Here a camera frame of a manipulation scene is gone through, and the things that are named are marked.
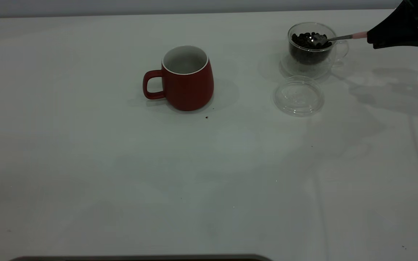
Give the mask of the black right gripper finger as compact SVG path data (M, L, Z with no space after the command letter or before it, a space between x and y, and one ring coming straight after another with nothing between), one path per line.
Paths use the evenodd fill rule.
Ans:
M418 24L411 23L380 23L368 31L368 43L374 49L397 46L418 47Z
M403 0L385 20L368 31L369 40L418 39L418 0Z

